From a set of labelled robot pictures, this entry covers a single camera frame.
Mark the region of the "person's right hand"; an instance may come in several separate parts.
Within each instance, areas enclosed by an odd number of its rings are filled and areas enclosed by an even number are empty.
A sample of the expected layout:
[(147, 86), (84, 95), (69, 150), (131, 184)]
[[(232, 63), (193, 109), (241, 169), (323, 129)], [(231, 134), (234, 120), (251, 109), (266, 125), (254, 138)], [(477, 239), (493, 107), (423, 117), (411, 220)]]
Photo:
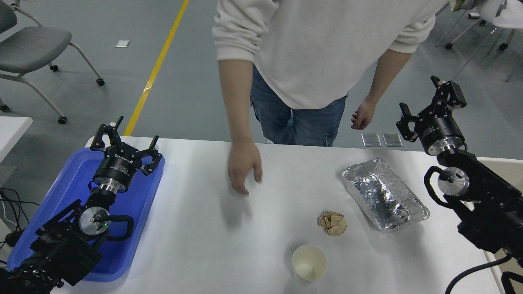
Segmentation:
[(258, 147), (252, 140), (232, 142), (228, 155), (228, 178), (233, 190), (241, 195), (250, 192), (245, 186), (247, 175), (253, 172), (254, 180), (260, 183), (263, 179), (263, 168)]

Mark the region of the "person's left hand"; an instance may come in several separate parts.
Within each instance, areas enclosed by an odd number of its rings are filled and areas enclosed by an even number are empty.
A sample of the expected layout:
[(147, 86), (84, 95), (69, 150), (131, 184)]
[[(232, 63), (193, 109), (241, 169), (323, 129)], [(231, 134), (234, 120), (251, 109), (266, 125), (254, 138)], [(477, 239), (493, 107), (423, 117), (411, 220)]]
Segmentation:
[(364, 130), (372, 122), (374, 112), (377, 107), (377, 101), (366, 97), (358, 109), (355, 110), (351, 117), (351, 128), (356, 130)]

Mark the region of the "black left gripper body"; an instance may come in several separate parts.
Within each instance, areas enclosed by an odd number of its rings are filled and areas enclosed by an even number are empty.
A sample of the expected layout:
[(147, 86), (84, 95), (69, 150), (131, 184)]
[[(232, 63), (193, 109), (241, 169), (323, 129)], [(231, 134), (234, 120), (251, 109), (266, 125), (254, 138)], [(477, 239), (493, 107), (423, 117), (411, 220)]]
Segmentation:
[(127, 144), (123, 147), (110, 146), (104, 150), (103, 160), (93, 175), (93, 181), (98, 186), (105, 180), (118, 182), (119, 192), (126, 192), (138, 168), (141, 160), (136, 157), (138, 149)]

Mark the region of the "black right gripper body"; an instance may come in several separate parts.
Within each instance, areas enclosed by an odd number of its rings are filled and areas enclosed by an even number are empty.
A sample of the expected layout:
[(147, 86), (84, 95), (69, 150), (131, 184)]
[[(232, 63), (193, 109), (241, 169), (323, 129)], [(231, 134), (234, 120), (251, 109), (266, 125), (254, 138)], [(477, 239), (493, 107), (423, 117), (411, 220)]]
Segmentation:
[(416, 123), (416, 133), (425, 152), (443, 152), (465, 144), (465, 138), (451, 115), (421, 119)]

